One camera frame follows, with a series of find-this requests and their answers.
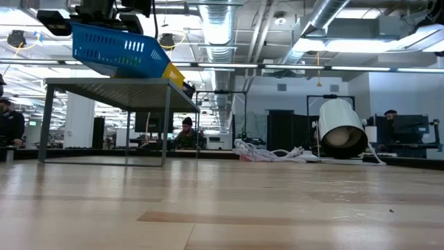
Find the white desk lamp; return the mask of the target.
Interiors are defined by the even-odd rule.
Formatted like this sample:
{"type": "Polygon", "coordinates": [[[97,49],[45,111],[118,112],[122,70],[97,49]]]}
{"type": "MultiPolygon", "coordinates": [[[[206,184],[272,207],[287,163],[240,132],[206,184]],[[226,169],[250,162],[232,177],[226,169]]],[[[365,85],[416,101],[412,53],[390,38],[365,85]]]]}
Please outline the white desk lamp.
{"type": "Polygon", "coordinates": [[[326,101],[313,123],[317,132],[318,162],[344,165],[365,165],[364,153],[370,150],[374,165],[385,165],[370,143],[365,126],[350,103],[343,99],[326,101]]]}

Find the grey perforated metal shelf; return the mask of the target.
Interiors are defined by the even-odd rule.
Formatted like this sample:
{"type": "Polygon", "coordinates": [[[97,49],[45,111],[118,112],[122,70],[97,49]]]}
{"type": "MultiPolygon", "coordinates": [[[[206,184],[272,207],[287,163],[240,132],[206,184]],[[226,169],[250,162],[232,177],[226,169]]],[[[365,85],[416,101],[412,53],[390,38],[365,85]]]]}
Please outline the grey perforated metal shelf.
{"type": "Polygon", "coordinates": [[[55,90],[65,90],[81,97],[114,106],[127,112],[163,112],[164,132],[169,128],[169,113],[200,114],[199,107],[172,80],[167,78],[46,78],[44,116],[40,135],[38,162],[46,159],[49,126],[55,90]]]}

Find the white pillar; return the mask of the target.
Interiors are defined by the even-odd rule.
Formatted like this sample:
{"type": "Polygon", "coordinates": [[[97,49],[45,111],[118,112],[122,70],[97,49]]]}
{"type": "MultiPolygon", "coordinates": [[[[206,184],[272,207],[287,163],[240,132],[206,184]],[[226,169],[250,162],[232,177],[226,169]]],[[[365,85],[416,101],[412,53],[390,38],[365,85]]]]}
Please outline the white pillar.
{"type": "Polygon", "coordinates": [[[67,93],[64,148],[92,146],[94,108],[93,100],[71,92],[67,93]]]}

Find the long ceiling light strip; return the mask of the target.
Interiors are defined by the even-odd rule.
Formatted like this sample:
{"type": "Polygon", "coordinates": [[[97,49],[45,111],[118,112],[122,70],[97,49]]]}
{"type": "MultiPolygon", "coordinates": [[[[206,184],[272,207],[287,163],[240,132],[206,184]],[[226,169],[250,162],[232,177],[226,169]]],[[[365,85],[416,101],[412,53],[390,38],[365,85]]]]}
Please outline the long ceiling light strip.
{"type": "MultiPolygon", "coordinates": [[[[12,65],[83,65],[77,60],[26,60],[0,58],[0,64],[12,65]]],[[[413,74],[444,74],[444,68],[428,67],[363,67],[363,66],[331,66],[331,65],[276,65],[257,63],[217,63],[217,62],[174,62],[181,68],[211,68],[211,69],[289,69],[311,71],[342,71],[342,72],[388,72],[413,74]]]]}

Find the black frame stand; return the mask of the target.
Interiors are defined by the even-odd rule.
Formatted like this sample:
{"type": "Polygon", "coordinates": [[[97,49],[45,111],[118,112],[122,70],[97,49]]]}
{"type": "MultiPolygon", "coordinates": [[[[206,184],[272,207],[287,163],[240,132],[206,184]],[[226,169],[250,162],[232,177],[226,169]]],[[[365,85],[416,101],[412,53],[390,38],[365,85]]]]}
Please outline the black frame stand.
{"type": "Polygon", "coordinates": [[[349,101],[353,110],[355,110],[355,107],[356,107],[356,101],[355,101],[354,96],[337,95],[337,94],[307,95],[306,96],[306,117],[307,117],[307,134],[308,135],[311,135],[310,107],[315,103],[315,101],[314,102],[310,101],[310,99],[312,99],[312,98],[324,99],[324,100],[345,99],[345,100],[349,101]]]}
{"type": "Polygon", "coordinates": [[[212,116],[212,124],[209,128],[214,128],[220,133],[230,132],[236,136],[236,111],[235,101],[240,101],[244,105],[244,122],[240,134],[246,136],[247,125],[247,103],[248,93],[245,91],[233,90],[197,90],[191,100],[200,108],[200,113],[195,115],[195,127],[200,128],[200,115],[209,113],[212,116]]]}

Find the blue plastic basket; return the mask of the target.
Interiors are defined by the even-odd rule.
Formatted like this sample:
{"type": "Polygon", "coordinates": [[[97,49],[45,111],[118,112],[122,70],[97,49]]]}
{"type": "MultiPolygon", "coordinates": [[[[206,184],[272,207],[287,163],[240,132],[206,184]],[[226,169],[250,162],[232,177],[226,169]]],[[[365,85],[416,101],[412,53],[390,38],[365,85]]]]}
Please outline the blue plastic basket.
{"type": "Polygon", "coordinates": [[[172,63],[156,39],[85,24],[72,24],[72,56],[102,75],[168,78],[172,63]]]}

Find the black cabinet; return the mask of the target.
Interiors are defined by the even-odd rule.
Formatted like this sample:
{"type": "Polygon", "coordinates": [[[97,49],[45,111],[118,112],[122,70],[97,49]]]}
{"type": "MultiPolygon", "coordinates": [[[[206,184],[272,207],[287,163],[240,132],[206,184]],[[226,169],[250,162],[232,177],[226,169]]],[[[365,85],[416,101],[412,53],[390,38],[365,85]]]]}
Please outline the black cabinet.
{"type": "Polygon", "coordinates": [[[267,121],[267,149],[311,149],[315,145],[315,132],[311,124],[317,120],[318,116],[295,115],[292,110],[270,110],[267,121]]]}

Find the yellow plastic basket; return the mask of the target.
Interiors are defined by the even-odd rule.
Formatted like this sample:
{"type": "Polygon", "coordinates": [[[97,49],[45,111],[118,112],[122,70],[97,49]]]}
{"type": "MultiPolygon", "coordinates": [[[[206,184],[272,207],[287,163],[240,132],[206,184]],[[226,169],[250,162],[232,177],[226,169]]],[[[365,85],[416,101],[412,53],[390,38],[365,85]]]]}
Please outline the yellow plastic basket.
{"type": "Polygon", "coordinates": [[[162,78],[171,80],[178,88],[183,89],[185,77],[172,62],[165,67],[162,78]]]}

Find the black ceiling spotlight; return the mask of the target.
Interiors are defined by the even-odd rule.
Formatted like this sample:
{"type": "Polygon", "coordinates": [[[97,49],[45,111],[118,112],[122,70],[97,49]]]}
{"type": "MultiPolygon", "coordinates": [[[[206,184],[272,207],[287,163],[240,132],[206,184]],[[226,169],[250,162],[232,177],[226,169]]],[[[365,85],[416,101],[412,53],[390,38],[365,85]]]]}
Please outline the black ceiling spotlight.
{"type": "Polygon", "coordinates": [[[165,51],[171,51],[175,48],[176,44],[173,40],[173,34],[172,33],[163,33],[161,35],[161,38],[159,40],[160,46],[165,51]]]}
{"type": "Polygon", "coordinates": [[[7,43],[14,48],[22,48],[26,45],[26,38],[24,37],[24,31],[12,30],[7,37],[7,43]]]}

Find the black monitor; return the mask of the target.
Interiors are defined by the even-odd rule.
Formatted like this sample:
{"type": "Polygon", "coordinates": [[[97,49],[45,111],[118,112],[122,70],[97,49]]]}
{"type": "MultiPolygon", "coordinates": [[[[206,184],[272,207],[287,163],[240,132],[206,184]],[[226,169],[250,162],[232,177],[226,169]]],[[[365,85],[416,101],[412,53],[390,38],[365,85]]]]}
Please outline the black monitor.
{"type": "Polygon", "coordinates": [[[376,118],[378,144],[420,144],[429,133],[427,115],[397,115],[393,120],[376,118]]]}
{"type": "Polygon", "coordinates": [[[135,132],[163,133],[165,116],[163,112],[136,112],[135,132]]]}

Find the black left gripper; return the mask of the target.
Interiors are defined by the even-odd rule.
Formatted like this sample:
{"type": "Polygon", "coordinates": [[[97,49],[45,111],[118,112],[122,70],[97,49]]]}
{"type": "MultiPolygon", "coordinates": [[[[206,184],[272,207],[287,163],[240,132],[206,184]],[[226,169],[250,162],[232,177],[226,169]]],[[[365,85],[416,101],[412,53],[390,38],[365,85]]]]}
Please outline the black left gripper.
{"type": "MultiPolygon", "coordinates": [[[[71,24],[113,25],[117,19],[116,0],[80,0],[74,7],[74,14],[64,18],[56,10],[39,10],[37,19],[55,36],[71,35],[71,24]]],[[[143,35],[144,31],[136,15],[120,14],[119,19],[129,33],[143,35]]]]}

